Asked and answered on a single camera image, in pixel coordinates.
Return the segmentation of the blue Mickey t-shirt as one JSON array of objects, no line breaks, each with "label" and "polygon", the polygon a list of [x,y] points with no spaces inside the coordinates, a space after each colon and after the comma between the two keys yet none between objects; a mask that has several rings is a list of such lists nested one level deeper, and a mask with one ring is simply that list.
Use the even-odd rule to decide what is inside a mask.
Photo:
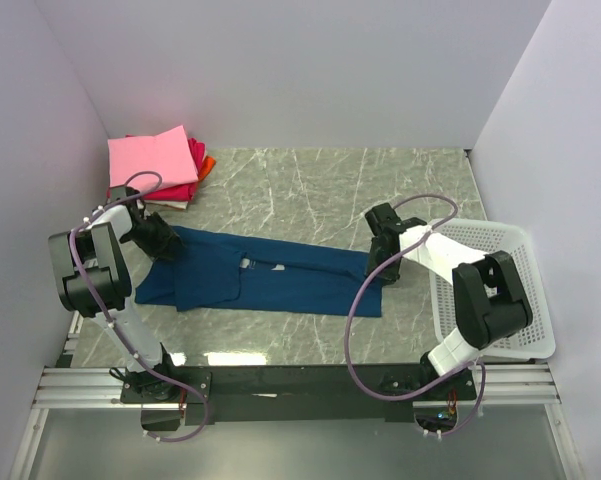
[{"label": "blue Mickey t-shirt", "polygon": [[135,289],[140,305],[345,316],[368,254],[176,226],[184,247]]}]

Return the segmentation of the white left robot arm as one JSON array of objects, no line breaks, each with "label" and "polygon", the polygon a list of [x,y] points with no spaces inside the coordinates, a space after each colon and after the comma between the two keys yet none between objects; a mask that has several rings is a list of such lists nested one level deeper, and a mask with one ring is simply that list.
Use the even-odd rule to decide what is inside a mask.
[{"label": "white left robot arm", "polygon": [[139,395],[166,402],[179,392],[180,378],[135,310],[121,251],[128,242],[152,261],[172,261],[184,249],[175,230],[159,214],[146,211],[139,191],[119,185],[82,226],[49,237],[54,280],[64,308],[101,326],[125,355],[125,370],[113,368],[111,376]]}]

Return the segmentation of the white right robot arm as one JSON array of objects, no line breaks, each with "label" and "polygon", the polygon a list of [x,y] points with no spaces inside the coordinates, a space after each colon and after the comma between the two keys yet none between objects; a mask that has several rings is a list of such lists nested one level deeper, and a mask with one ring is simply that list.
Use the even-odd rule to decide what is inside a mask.
[{"label": "white right robot arm", "polygon": [[513,257],[468,247],[418,217],[402,219],[388,203],[371,208],[366,276],[380,285],[400,278],[402,260],[418,264],[452,288],[456,326],[424,357],[424,395],[440,399],[454,386],[452,371],[479,358],[493,343],[527,328],[533,312]]}]

